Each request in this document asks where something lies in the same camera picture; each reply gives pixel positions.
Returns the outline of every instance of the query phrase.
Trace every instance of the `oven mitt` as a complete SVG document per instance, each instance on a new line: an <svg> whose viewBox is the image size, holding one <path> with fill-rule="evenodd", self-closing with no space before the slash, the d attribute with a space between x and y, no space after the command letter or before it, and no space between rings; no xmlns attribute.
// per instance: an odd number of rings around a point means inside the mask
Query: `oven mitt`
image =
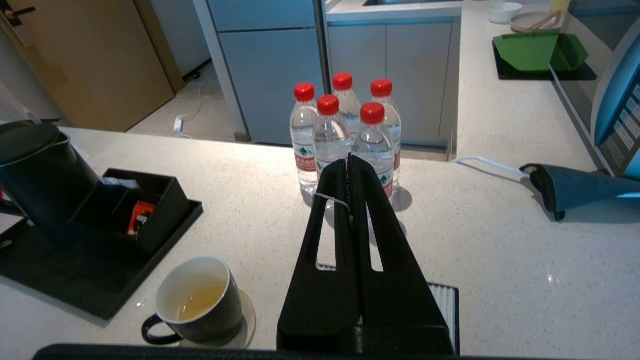
<svg viewBox="0 0 640 360"><path fill-rule="evenodd" d="M556 221L565 211L628 193L640 193L637 181L610 177L599 172L583 172L552 165L529 164L520 168L530 175L531 184L542 194L547 211Z"/></svg>

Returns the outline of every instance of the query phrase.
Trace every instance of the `water bottle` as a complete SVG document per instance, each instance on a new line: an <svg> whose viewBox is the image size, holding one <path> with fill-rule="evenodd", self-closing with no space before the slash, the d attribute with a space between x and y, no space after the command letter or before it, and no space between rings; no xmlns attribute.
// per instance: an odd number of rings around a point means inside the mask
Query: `water bottle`
<svg viewBox="0 0 640 360"><path fill-rule="evenodd" d="M314 131L314 154L316 155L317 178L322 170L336 160L349 157L351 135L349 127L339 113L340 101L334 95L324 95L318 99L317 109L320 121Z"/></svg>
<svg viewBox="0 0 640 360"><path fill-rule="evenodd" d="M394 143L385 124L385 107L369 102L360 110L362 128L353 154L368 162L375 169L387 197L394 193Z"/></svg>
<svg viewBox="0 0 640 360"><path fill-rule="evenodd" d="M293 89L296 105L291 111L289 127L296 156L300 188L311 195L316 192L317 175L314 159L314 126L319 117L314 102L315 90L311 83L300 83Z"/></svg>
<svg viewBox="0 0 640 360"><path fill-rule="evenodd" d="M353 92L353 78L348 72L341 72L333 77L333 94L340 101L340 114L346 120L351 133L351 141L355 141L360 132L360 100Z"/></svg>
<svg viewBox="0 0 640 360"><path fill-rule="evenodd" d="M391 98L394 86L389 79L377 79L371 83L372 102L379 102L385 107L385 123L394 143L394 190L400 182L400 139L402 137L402 120L396 102Z"/></svg>

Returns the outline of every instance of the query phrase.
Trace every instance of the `wooden door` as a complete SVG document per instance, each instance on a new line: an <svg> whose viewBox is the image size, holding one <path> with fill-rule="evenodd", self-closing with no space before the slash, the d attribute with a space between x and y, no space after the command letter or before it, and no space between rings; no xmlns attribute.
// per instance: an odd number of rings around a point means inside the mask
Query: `wooden door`
<svg viewBox="0 0 640 360"><path fill-rule="evenodd" d="M126 131L173 98L133 1L7 1L35 7L19 17L30 46L0 23L74 127Z"/></svg>

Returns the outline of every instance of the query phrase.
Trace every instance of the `floor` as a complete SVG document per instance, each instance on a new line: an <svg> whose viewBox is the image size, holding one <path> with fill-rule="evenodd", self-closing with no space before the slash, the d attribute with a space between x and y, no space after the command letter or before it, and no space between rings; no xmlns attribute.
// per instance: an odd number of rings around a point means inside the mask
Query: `floor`
<svg viewBox="0 0 640 360"><path fill-rule="evenodd" d="M198 92L202 87L202 108ZM180 138L173 132L175 118L184 115L182 133L196 140L234 142L235 129L213 64L200 71L200 78L186 83L173 100L132 127L128 133Z"/></svg>

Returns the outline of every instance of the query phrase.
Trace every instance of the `black tray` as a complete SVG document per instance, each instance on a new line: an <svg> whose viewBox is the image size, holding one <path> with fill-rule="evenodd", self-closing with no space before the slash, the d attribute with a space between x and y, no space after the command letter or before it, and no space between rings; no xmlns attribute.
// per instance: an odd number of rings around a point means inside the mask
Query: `black tray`
<svg viewBox="0 0 640 360"><path fill-rule="evenodd" d="M508 62L504 61L502 57L500 57L500 53L498 52L498 48L495 46L495 42L491 41L491 44L493 45L493 55L495 57L495 67L498 70L498 79L553 81L554 76L553 74L551 74L551 70L549 70L549 72L534 73L534 74L516 70ZM574 71L556 72L556 75L560 80L565 80L565 81L578 81L578 80L591 81L598 78L598 76L593 72L593 70L591 70L591 68L589 67L589 65L587 65L587 63L583 63L578 69Z"/></svg>
<svg viewBox="0 0 640 360"><path fill-rule="evenodd" d="M180 225L150 258L100 256L87 251L85 241L53 247L23 219L0 235L0 243L13 242L0 249L0 275L108 320L203 213L201 202L189 200L189 205Z"/></svg>

